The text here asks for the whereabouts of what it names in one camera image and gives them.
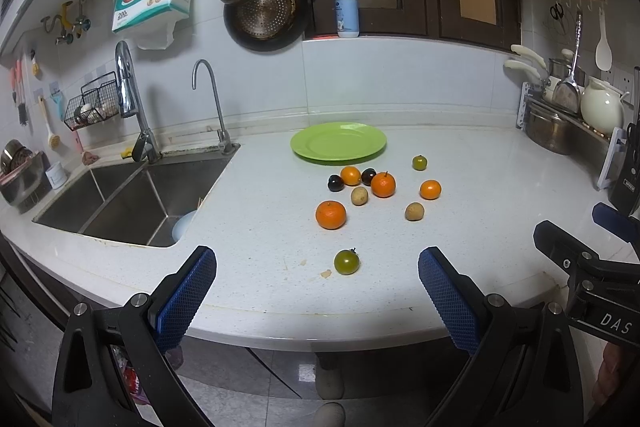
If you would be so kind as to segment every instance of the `green tomato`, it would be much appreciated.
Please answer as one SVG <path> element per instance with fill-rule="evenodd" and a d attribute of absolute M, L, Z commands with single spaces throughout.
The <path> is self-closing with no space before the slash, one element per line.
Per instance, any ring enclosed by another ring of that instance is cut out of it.
<path fill-rule="evenodd" d="M 427 158 L 422 155 L 416 156 L 411 165 L 417 171 L 424 171 L 427 168 Z"/>
<path fill-rule="evenodd" d="M 334 258 L 334 267 L 342 275 L 351 275 L 360 267 L 360 258 L 355 249 L 339 251 Z"/>

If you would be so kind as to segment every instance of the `small round fruit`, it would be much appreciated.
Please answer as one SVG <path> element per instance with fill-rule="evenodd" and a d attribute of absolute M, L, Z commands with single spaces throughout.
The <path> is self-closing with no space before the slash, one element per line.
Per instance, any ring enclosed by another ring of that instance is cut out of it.
<path fill-rule="evenodd" d="M 351 191 L 351 203 L 356 206 L 367 203 L 369 200 L 369 193 L 364 187 L 356 187 Z"/>
<path fill-rule="evenodd" d="M 396 191 L 396 180 L 388 172 L 379 172 L 371 180 L 371 192 L 379 198 L 388 198 Z"/>
<path fill-rule="evenodd" d="M 366 169 L 365 171 L 362 172 L 362 183 L 367 185 L 367 187 L 370 187 L 371 180 L 375 175 L 376 175 L 376 172 L 373 169 Z"/>
<path fill-rule="evenodd" d="M 316 221 L 324 229 L 339 229 L 346 220 L 347 211 L 338 201 L 323 201 L 316 208 Z"/>
<path fill-rule="evenodd" d="M 404 211 L 404 219 L 420 221 L 424 217 L 424 207 L 420 203 L 411 203 Z"/>
<path fill-rule="evenodd" d="M 340 192 L 344 188 L 344 182 L 338 174 L 332 174 L 329 176 L 329 182 L 326 184 L 329 190 L 332 192 Z"/>
<path fill-rule="evenodd" d="M 427 180 L 420 185 L 420 195 L 425 200 L 436 200 L 440 197 L 442 187 L 436 180 Z"/>
<path fill-rule="evenodd" d="M 360 183 L 360 171 L 349 165 L 340 171 L 340 178 L 342 178 L 342 181 L 344 181 L 346 185 L 354 187 Z"/>
<path fill-rule="evenodd" d="M 411 165 L 417 171 L 424 171 L 427 168 L 427 158 L 422 155 L 416 156 Z"/>
<path fill-rule="evenodd" d="M 334 267 L 342 275 L 351 275 L 360 267 L 360 258 L 354 248 L 341 250 L 334 258 Z"/>

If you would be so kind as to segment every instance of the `tangerine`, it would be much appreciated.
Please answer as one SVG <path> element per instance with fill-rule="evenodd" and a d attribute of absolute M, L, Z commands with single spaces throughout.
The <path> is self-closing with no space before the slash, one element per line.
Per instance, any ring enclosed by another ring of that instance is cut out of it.
<path fill-rule="evenodd" d="M 345 185 L 353 187 L 360 183 L 360 171 L 358 171 L 354 166 L 349 165 L 340 171 L 340 178 L 342 178 Z"/>
<path fill-rule="evenodd" d="M 442 186 L 436 180 L 427 180 L 420 185 L 420 195 L 425 200 L 436 200 L 441 192 Z"/>
<path fill-rule="evenodd" d="M 379 198 L 388 198 L 396 191 L 396 180 L 388 172 L 379 172 L 371 180 L 371 192 Z"/>
<path fill-rule="evenodd" d="M 339 229 L 346 220 L 347 211 L 338 201 L 323 201 L 316 208 L 316 221 L 324 229 Z"/>

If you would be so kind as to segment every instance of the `soap dispenser bottle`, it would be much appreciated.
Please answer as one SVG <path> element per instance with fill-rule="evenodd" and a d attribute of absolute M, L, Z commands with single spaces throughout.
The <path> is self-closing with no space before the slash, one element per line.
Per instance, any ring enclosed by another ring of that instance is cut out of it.
<path fill-rule="evenodd" d="M 357 37 L 360 34 L 358 0 L 335 0 L 335 20 L 339 37 Z"/>

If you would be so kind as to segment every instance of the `tissue package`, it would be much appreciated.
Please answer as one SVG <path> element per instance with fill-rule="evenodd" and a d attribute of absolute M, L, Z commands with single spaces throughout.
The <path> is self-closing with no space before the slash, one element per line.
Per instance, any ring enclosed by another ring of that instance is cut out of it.
<path fill-rule="evenodd" d="M 116 0 L 112 30 L 142 49 L 163 50 L 174 40 L 174 26 L 189 16 L 191 0 Z"/>

